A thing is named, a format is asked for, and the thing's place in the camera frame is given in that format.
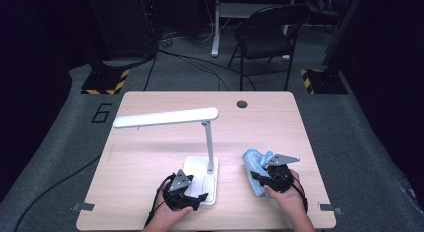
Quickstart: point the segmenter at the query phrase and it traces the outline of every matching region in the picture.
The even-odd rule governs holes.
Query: black chair
[[[304,4],[272,6],[255,12],[241,26],[235,29],[234,35],[237,40],[237,46],[231,56],[228,67],[231,66],[233,58],[240,58],[240,91],[243,90],[244,77],[283,71],[287,71],[284,86],[284,90],[287,90],[297,34],[299,28],[309,17],[309,13],[309,7]],[[286,35],[283,33],[285,25],[289,26]],[[239,48],[241,49],[241,54],[236,56]],[[248,75],[243,71],[243,59],[269,58],[269,63],[272,58],[284,55],[290,57],[287,69],[249,73]]]

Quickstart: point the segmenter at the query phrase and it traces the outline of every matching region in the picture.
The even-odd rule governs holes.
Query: blue towel
[[[265,189],[259,184],[259,181],[252,178],[250,171],[256,172],[262,176],[269,177],[268,173],[265,171],[264,168],[266,166],[266,162],[272,156],[274,156],[274,153],[272,151],[268,151],[265,155],[263,155],[255,149],[248,149],[242,156],[250,185],[252,186],[253,191],[258,197],[269,195],[267,192],[265,192]]]

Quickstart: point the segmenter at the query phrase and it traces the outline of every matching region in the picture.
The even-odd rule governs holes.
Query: wooden table
[[[238,101],[247,108],[237,107]],[[212,121],[214,156],[219,160],[213,206],[201,205],[173,230],[270,230],[292,228],[277,203],[254,194],[243,166],[249,148],[300,158],[289,164],[301,177],[315,228],[332,228],[330,203],[295,99],[289,92],[128,92],[117,116],[216,107]],[[141,230],[156,189],[182,168],[186,156],[207,156],[200,123],[131,129],[112,128],[82,210],[79,230]]]

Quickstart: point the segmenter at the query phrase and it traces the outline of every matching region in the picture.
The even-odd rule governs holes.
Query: hand
[[[294,180],[294,185],[302,193],[304,193],[302,186],[300,186],[298,182],[300,181],[299,174],[294,170],[290,170],[290,172],[292,173],[293,177],[296,178]],[[289,217],[295,231],[315,231],[311,220],[306,214],[305,208],[303,206],[303,199],[299,192],[293,188],[293,186],[290,186],[290,188],[284,193],[276,192],[267,185],[264,186],[264,189],[271,196],[271,198],[277,201],[281,210]]]
[[[159,192],[159,196],[156,204],[156,212],[153,216],[153,219],[150,223],[143,229],[144,232],[154,231],[154,232],[166,232],[168,231],[175,223],[188,215],[193,211],[193,207],[185,207],[181,210],[173,211],[171,210],[163,199],[163,190],[166,188],[164,184]]]

